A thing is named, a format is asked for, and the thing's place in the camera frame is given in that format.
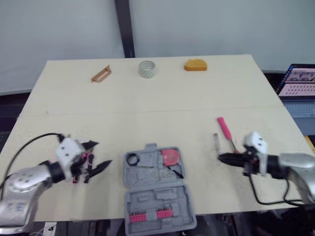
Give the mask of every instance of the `wooden table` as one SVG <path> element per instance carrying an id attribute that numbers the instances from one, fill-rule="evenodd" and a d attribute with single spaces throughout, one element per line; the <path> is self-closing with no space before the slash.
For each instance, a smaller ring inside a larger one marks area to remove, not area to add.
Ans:
<path id="1" fill-rule="evenodd" d="M 285 208 L 255 202 L 242 168 L 216 158 L 213 134 L 221 149 L 231 151 L 217 123 L 223 116 L 236 146 L 255 130 L 269 144 L 270 154 L 312 151 L 286 108 L 250 55 L 200 56 L 207 71 L 187 72 L 193 57 L 150 58 L 157 67 L 151 79 L 137 69 L 147 59 L 93 59 L 48 61 L 0 155 L 1 173 L 17 149 L 34 136 L 47 132 L 95 140 L 95 162 L 113 162 L 88 185 L 61 182 L 39 201 L 36 220 L 64 221 L 124 218 L 122 155 L 146 143 L 178 146 L 183 155 L 196 214 Z M 112 74 L 91 83 L 110 64 Z M 47 137 L 29 146 L 13 171 L 47 160 L 57 146 Z M 285 182 L 253 177 L 264 201 L 282 198 Z M 293 187 L 290 197 L 299 197 Z"/>

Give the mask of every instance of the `laptop screen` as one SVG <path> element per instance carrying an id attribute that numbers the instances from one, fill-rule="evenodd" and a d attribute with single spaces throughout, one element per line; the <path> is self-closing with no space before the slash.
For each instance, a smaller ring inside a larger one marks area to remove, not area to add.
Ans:
<path id="1" fill-rule="evenodd" d="M 281 99 L 314 99 L 315 64 L 292 64 L 276 92 Z"/>

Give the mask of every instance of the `black pole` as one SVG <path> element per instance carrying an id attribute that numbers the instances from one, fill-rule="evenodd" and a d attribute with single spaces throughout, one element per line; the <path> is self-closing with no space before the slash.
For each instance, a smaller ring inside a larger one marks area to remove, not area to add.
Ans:
<path id="1" fill-rule="evenodd" d="M 115 6 L 125 58 L 135 58 L 129 0 L 115 0 Z"/>

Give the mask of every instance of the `orange clip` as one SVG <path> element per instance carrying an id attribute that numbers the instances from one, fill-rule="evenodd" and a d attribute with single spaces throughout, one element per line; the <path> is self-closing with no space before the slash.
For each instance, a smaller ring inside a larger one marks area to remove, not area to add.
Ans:
<path id="1" fill-rule="evenodd" d="M 102 69 L 100 72 L 98 72 L 98 74 L 93 76 L 91 78 L 91 81 L 100 83 L 103 80 L 105 80 L 107 78 L 107 76 L 109 76 L 111 73 L 112 73 L 112 71 L 110 70 L 109 65 L 108 65 L 107 67 Z"/>

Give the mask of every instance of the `white wall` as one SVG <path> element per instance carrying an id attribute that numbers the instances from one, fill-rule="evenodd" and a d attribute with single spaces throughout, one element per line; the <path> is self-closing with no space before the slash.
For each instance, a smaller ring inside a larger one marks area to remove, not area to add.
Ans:
<path id="1" fill-rule="evenodd" d="M 123 58 L 113 0 L 0 0 L 0 94 L 33 88 L 47 60 Z"/>
<path id="2" fill-rule="evenodd" d="M 252 54 L 263 70 L 315 63 L 315 0 L 131 0 L 137 57 Z"/>

